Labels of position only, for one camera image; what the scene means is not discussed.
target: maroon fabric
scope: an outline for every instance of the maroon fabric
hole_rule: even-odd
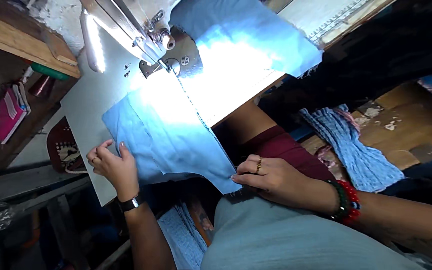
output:
[[[262,132],[244,144],[249,154],[263,158],[280,158],[304,175],[320,180],[334,179],[333,174],[317,157],[311,155],[280,126]]]

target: light blue fabric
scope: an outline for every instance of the light blue fabric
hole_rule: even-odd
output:
[[[104,113],[103,122],[117,144],[124,141],[136,157],[142,185],[182,180],[190,173],[205,177],[223,194],[241,188],[231,180],[236,170],[213,132],[165,70]]]
[[[348,111],[346,104],[338,108]],[[332,109],[325,107],[309,114],[304,108],[299,113],[319,137],[331,144],[356,189],[377,192],[404,178],[403,172],[389,163],[381,151],[363,145],[356,128]]]
[[[181,1],[170,23],[196,42],[205,69],[220,63],[222,80],[248,69],[299,77],[322,59],[322,50],[258,0]]]
[[[356,230],[255,197],[214,214],[202,270],[423,270]]]
[[[157,222],[171,248],[176,268],[199,269],[208,247],[196,229],[186,204],[179,202]]]

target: red beaded bracelet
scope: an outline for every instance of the red beaded bracelet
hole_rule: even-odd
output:
[[[353,224],[353,222],[355,222],[356,219],[361,215],[360,200],[358,199],[356,189],[351,186],[349,182],[341,180],[336,180],[336,182],[341,185],[341,187],[343,187],[349,201],[349,211],[340,220],[342,224],[348,226]]]

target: gold ring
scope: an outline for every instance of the gold ring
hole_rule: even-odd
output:
[[[259,158],[258,164],[256,164],[256,174],[259,173],[260,169],[261,169],[261,157]]]

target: wristwatch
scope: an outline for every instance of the wristwatch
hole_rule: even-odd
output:
[[[125,202],[121,202],[119,200],[117,200],[117,201],[119,203],[119,206],[123,210],[123,212],[127,212],[129,210],[133,210],[135,208],[138,208],[140,205],[142,205],[145,202],[145,199],[143,198],[143,195],[141,194],[141,192],[139,192],[139,194],[137,194],[131,200],[128,200]]]

